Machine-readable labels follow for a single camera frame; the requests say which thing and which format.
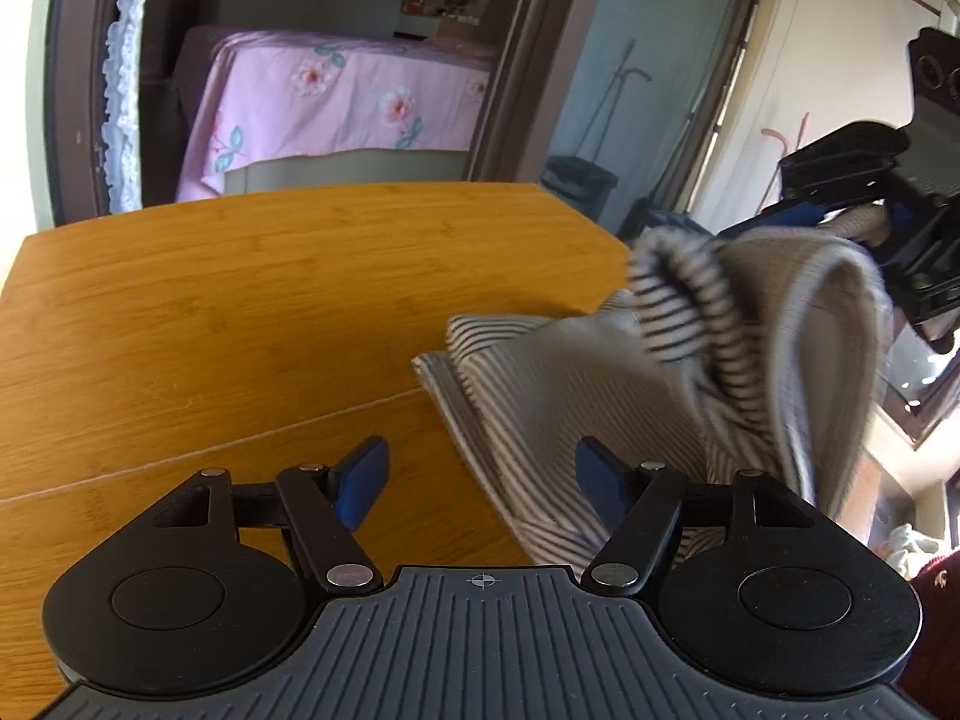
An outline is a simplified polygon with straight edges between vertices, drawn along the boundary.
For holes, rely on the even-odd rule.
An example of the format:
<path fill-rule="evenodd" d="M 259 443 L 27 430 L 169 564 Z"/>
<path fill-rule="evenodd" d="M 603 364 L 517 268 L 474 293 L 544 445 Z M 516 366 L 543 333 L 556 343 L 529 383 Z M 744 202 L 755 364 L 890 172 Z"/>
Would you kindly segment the dark brown door frame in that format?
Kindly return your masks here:
<path fill-rule="evenodd" d="M 201 26 L 286 29 L 364 39 L 457 37 L 494 48 L 469 153 L 353 153 L 254 164 L 226 192 L 410 181 L 527 182 L 584 43 L 597 0 L 146 0 L 140 68 L 143 208 L 176 199 L 189 140 L 174 82 L 187 33 Z M 104 182 L 103 64 L 116 0 L 50 0 L 44 135 L 53 221 L 110 215 Z"/>

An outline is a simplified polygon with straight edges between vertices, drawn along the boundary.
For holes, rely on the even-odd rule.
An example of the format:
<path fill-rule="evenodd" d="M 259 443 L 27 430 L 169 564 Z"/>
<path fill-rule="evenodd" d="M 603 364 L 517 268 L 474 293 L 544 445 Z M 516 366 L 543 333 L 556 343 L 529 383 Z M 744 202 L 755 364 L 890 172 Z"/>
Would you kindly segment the pink floral bed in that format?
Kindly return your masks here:
<path fill-rule="evenodd" d="M 190 124 L 176 199 L 214 199 L 231 172 L 278 160 L 469 153 L 494 57 L 457 37 L 191 29 L 174 70 Z"/>

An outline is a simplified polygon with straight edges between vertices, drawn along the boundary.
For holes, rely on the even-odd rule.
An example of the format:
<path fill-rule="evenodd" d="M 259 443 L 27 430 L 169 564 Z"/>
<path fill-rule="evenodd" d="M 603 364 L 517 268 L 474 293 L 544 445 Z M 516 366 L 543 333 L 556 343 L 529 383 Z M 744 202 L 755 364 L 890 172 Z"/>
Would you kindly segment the striped knit garment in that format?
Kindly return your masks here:
<path fill-rule="evenodd" d="M 455 316 L 416 358 L 457 449 L 532 561 L 582 571 L 610 530 L 576 479 L 594 437 L 695 483 L 768 473 L 822 514 L 850 495 L 890 338 L 877 206 L 732 239 L 653 227 L 579 317 Z"/>

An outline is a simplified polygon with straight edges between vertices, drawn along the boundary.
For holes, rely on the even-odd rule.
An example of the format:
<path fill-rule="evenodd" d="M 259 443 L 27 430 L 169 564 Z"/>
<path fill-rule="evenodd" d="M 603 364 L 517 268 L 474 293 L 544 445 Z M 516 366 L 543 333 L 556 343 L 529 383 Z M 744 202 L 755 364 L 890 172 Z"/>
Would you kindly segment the white lace curtain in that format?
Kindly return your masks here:
<path fill-rule="evenodd" d="M 116 0 L 107 27 L 103 64 L 104 182 L 107 210 L 120 215 L 143 208 L 140 156 L 140 68 L 146 0 Z"/>

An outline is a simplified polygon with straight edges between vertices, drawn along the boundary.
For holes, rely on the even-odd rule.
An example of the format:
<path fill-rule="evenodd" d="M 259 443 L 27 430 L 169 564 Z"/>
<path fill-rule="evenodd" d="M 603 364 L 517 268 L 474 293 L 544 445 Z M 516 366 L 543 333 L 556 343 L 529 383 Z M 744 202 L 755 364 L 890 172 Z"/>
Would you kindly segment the dark trash bin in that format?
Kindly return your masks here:
<path fill-rule="evenodd" d="M 540 172 L 540 185 L 581 215 L 597 223 L 607 200 L 619 185 L 613 172 L 579 156 L 550 156 Z"/>

